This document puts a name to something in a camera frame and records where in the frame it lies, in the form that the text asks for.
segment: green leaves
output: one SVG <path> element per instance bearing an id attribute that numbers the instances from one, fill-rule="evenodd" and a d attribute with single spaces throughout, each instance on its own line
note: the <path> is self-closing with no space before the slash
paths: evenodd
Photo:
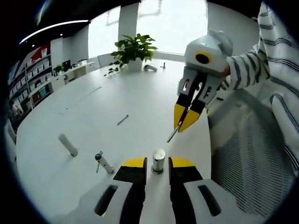
<path id="1" fill-rule="evenodd" d="M 124 40 L 114 43 L 118 51 L 111 53 L 111 55 L 114 56 L 115 62 L 109 64 L 109 66 L 114 66 L 114 68 L 110 68 L 108 74 L 119 72 L 124 65 L 127 65 L 130 61 L 134 61 L 137 58 L 151 61 L 154 50 L 158 49 L 152 46 L 151 42 L 155 40 L 151 38 L 150 35 L 142 36 L 137 34 L 134 38 L 128 35 L 122 36 L 125 37 Z"/>
<path id="2" fill-rule="evenodd" d="M 157 50 L 158 48 L 156 48 L 156 47 L 154 47 L 154 46 L 148 46 L 148 49 Z"/>
<path id="3" fill-rule="evenodd" d="M 122 35 L 122 36 L 126 37 L 126 38 L 129 39 L 130 41 L 134 41 L 134 39 L 133 39 L 132 37 L 128 36 L 128 35 Z"/>

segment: white pillar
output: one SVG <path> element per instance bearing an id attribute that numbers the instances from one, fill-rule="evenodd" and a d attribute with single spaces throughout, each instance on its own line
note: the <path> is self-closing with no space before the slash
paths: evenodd
<path id="1" fill-rule="evenodd" d="M 121 7 L 118 25 L 118 41 L 124 39 L 122 35 L 128 35 L 131 37 L 136 36 L 138 7 L 139 3 Z"/>

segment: person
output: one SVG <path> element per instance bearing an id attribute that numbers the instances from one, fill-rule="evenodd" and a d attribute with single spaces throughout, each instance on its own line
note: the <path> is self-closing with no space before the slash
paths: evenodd
<path id="1" fill-rule="evenodd" d="M 271 80 L 268 105 L 279 124 L 285 152 L 294 172 L 299 167 L 299 34 L 292 3 L 264 0 L 258 15 L 260 38 L 247 54 L 227 59 L 228 89 L 237 90 Z"/>

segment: office desk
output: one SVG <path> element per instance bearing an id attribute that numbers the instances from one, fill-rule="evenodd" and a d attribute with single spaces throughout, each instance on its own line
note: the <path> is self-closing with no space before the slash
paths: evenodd
<path id="1" fill-rule="evenodd" d="M 169 199 L 168 162 L 165 171 L 150 171 L 152 153 L 163 148 L 166 158 L 193 161 L 203 178 L 211 175 L 210 135 L 206 111 L 177 133 L 173 131 L 174 105 L 184 63 L 153 60 L 158 71 L 103 77 L 108 68 L 91 72 L 51 94 L 21 123 L 16 155 L 20 179 L 28 197 L 47 218 L 75 209 L 79 198 L 100 181 L 112 179 L 100 167 L 96 153 L 103 151 L 116 170 L 127 159 L 148 158 L 146 199 L 140 223 L 173 223 Z M 117 123 L 129 115 L 119 126 Z M 64 133 L 78 149 L 72 157 L 59 142 Z"/>

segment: small metal part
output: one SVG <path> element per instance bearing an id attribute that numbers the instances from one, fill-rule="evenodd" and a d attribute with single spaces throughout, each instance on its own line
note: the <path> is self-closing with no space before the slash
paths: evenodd
<path id="1" fill-rule="evenodd" d="M 94 156 L 95 160 L 96 160 L 96 161 L 99 161 L 99 160 L 102 158 L 102 155 L 103 155 L 103 152 L 102 152 L 102 151 L 100 151 L 100 153 L 97 153 L 97 154 Z"/>
<path id="2" fill-rule="evenodd" d="M 97 165 L 97 173 L 99 171 L 99 167 L 100 167 L 100 161 L 98 161 L 98 165 Z"/>
<path id="3" fill-rule="evenodd" d="M 111 167 L 109 165 L 109 163 L 106 161 L 106 159 L 103 157 L 103 152 L 102 151 L 100 151 L 100 153 L 97 153 L 94 156 L 94 158 L 98 162 L 98 164 L 97 164 L 97 172 L 99 171 L 99 167 L 101 165 L 107 171 L 107 173 L 109 175 L 114 174 L 114 172 L 115 172 L 114 168 Z"/>
<path id="4" fill-rule="evenodd" d="M 181 127 L 182 122 L 179 122 L 178 126 L 176 127 L 176 129 L 173 130 L 173 132 L 171 133 L 171 135 L 169 136 L 169 138 L 167 139 L 167 143 L 170 142 L 170 140 L 172 139 L 172 137 L 175 135 L 175 133 L 179 130 L 179 128 Z"/>
<path id="5" fill-rule="evenodd" d="M 166 157 L 166 152 L 163 149 L 158 149 L 153 153 L 153 165 L 151 166 L 151 171 L 154 174 L 161 174 L 164 172 L 164 161 Z"/>
<path id="6" fill-rule="evenodd" d="M 125 119 L 127 119 L 129 115 L 127 114 L 126 117 L 124 117 L 120 122 L 117 123 L 117 126 L 120 125 Z"/>
<path id="7" fill-rule="evenodd" d="M 165 68 L 166 68 L 166 67 L 165 67 L 165 62 L 163 63 L 163 66 L 160 66 L 160 67 L 165 69 Z"/>

